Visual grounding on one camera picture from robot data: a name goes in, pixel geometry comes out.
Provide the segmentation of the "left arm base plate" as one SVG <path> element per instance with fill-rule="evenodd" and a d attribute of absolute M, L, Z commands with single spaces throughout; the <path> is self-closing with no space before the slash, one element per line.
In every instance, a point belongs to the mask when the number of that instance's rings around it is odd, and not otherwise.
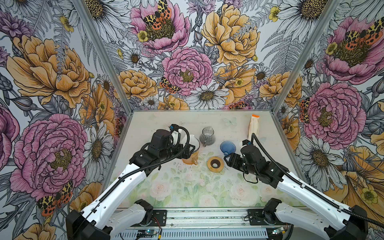
<path fill-rule="evenodd" d="M 167 210 L 149 210 L 146 212 L 142 226 L 164 227 L 167 222 Z"/>

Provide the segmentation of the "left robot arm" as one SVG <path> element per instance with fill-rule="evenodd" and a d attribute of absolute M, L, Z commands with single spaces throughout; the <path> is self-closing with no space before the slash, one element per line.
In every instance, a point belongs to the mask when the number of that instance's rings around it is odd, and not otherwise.
<path fill-rule="evenodd" d="M 73 210 L 66 218 L 69 240 L 109 240 L 124 228 L 146 224 L 151 220 L 153 207 L 144 200 L 137 201 L 127 211 L 114 212 L 131 191 L 153 170 L 174 159 L 192 155 L 194 145 L 146 144 L 136 152 L 121 175 L 83 210 Z"/>

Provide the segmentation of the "clear grey glass dripper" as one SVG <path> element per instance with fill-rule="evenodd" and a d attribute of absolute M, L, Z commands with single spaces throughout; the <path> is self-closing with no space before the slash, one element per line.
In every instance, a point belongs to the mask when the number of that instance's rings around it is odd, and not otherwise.
<path fill-rule="evenodd" d="M 200 149 L 200 142 L 194 135 L 190 135 L 189 146 L 191 154 Z"/>

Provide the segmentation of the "orange glass carafe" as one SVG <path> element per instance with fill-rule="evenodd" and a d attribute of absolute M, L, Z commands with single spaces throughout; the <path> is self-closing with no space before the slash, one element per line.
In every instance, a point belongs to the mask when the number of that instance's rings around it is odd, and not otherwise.
<path fill-rule="evenodd" d="M 197 165 L 198 158 L 199 158 L 199 151 L 196 151 L 192 153 L 188 159 L 182 159 L 182 161 L 187 165 Z"/>

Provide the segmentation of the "blue glass dripper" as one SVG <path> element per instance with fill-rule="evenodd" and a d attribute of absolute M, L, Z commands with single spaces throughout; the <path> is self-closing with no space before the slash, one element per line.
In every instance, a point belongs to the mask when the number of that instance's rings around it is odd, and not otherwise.
<path fill-rule="evenodd" d="M 220 150 L 226 157 L 236 152 L 236 145 L 231 141 L 224 141 L 220 144 Z"/>

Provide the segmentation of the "coffee filter pack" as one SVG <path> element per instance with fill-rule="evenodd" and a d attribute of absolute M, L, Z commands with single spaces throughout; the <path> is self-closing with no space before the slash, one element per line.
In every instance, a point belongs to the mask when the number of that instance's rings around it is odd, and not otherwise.
<path fill-rule="evenodd" d="M 260 116 L 252 114 L 250 123 L 248 126 L 248 140 L 252 140 L 252 135 L 255 134 L 257 137 L 259 136 L 259 128 L 260 128 Z"/>

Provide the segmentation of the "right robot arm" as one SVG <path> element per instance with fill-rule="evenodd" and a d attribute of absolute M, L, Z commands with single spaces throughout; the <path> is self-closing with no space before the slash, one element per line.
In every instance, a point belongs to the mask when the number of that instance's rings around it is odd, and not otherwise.
<path fill-rule="evenodd" d="M 289 169 L 272 159 L 264 148 L 244 145 L 240 154 L 224 152 L 228 167 L 243 175 L 254 175 L 256 183 L 266 184 L 303 203 L 309 211 L 271 198 L 262 211 L 249 214 L 250 221 L 268 225 L 286 223 L 305 229 L 325 240 L 364 240 L 368 236 L 367 213 L 349 207 L 303 182 Z"/>

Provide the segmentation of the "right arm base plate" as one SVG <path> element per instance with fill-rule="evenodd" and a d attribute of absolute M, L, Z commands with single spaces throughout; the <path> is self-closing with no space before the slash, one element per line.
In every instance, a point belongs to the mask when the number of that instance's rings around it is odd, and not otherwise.
<path fill-rule="evenodd" d="M 281 222 L 275 214 L 265 213 L 264 209 L 248 209 L 244 221 L 249 222 L 251 226 L 285 226 L 288 223 Z"/>

